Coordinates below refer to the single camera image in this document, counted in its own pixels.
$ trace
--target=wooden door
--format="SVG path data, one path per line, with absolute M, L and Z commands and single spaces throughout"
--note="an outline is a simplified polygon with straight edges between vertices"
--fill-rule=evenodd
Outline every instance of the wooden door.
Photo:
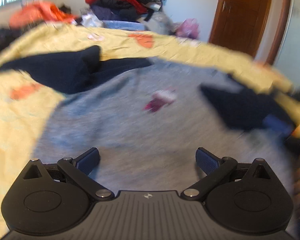
M 209 42 L 255 56 L 271 0 L 219 0 Z

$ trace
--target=pink plastic bag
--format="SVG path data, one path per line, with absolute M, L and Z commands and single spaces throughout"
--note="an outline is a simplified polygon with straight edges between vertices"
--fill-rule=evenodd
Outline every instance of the pink plastic bag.
M 196 19 L 186 19 L 178 28 L 177 36 L 197 39 L 199 36 L 199 24 Z

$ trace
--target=crosshair logo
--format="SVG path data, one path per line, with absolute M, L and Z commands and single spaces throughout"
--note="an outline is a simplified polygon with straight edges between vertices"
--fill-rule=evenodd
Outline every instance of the crosshair logo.
M 143 195 L 146 199 L 149 199 L 149 198 L 152 198 L 153 197 L 153 195 L 152 194 L 150 194 L 150 193 L 147 193 L 147 194 L 145 194 L 145 195 Z

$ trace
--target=orange cloth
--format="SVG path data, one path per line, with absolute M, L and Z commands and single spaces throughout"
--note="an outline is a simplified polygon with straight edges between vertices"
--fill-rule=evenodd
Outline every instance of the orange cloth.
M 34 2 L 24 6 L 20 11 L 11 16 L 9 25 L 11 28 L 20 28 L 35 21 L 61 21 L 72 22 L 76 16 L 67 14 L 58 9 L 51 2 Z

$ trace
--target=yellow bedsheet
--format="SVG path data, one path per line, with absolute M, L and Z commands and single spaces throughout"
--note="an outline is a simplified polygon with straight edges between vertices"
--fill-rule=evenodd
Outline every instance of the yellow bedsheet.
M 20 57 L 57 51 L 78 51 L 92 45 L 102 48 L 102 60 L 159 56 L 198 67 L 215 66 L 233 73 L 256 92 L 267 92 L 272 84 L 289 91 L 291 82 L 278 72 L 253 63 L 246 54 L 211 44 L 158 35 L 65 24 L 40 25 L 0 54 L 0 66 Z M 63 95 L 37 84 L 27 73 L 0 74 L 0 206 L 7 190 L 30 158 L 51 111 Z M 279 98 L 299 124 L 300 104 Z M 0 212 L 0 237 L 7 232 Z

